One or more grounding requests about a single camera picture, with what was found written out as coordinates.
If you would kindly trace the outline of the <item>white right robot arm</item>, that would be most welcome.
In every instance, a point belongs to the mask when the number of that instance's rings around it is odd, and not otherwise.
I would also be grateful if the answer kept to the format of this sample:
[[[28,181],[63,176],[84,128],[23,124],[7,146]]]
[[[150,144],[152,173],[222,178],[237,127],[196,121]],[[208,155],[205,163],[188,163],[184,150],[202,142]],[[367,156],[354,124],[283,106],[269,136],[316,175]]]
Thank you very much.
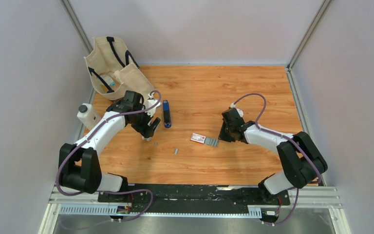
[[[282,171],[268,176],[258,184],[258,197],[264,204],[271,204],[282,191],[297,188],[321,180],[328,165],[311,137],[306,132],[285,134],[245,122],[237,108],[222,112],[223,123],[219,140],[240,141],[258,145],[279,156]]]

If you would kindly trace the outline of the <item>red white staple box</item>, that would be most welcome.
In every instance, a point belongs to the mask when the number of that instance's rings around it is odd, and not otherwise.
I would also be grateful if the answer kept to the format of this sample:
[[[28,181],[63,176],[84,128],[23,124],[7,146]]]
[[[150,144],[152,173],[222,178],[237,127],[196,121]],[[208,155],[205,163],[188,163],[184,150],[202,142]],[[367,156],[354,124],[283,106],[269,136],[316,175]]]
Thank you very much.
[[[197,133],[193,133],[190,137],[190,141],[197,142],[200,144],[212,146],[212,147],[218,147],[219,140],[216,138],[207,137],[204,135],[200,135]]]

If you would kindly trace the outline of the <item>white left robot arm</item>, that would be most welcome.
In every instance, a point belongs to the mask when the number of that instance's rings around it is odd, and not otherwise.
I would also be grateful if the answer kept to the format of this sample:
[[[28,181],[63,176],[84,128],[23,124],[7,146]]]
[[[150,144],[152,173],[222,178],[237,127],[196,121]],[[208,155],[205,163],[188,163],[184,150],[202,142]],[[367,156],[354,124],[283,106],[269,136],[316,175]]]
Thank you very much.
[[[111,194],[117,202],[128,199],[131,191],[127,178],[101,171],[99,157],[121,130],[130,125],[143,140],[154,136],[160,118],[154,117],[161,104],[158,90],[149,93],[148,99],[134,91],[126,91],[124,97],[113,103],[102,119],[74,144],[65,143],[59,151],[56,188],[65,196],[103,192]]]

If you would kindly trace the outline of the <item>blue black stapler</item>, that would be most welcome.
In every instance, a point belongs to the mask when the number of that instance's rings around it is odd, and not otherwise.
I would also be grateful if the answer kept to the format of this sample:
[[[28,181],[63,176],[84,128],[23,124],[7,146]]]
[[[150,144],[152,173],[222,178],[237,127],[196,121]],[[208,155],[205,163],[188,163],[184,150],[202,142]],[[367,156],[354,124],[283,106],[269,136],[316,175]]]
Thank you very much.
[[[170,128],[172,126],[170,105],[168,100],[163,101],[163,117],[164,117],[164,127]]]

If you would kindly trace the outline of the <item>light blue white stapler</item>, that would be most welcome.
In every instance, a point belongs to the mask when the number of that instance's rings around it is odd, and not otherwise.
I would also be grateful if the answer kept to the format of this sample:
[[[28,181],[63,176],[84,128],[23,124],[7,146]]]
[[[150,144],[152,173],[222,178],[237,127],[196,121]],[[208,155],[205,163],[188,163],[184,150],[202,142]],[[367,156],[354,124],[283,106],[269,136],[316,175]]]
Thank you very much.
[[[146,141],[151,141],[152,137],[142,137],[143,140],[146,140]]]

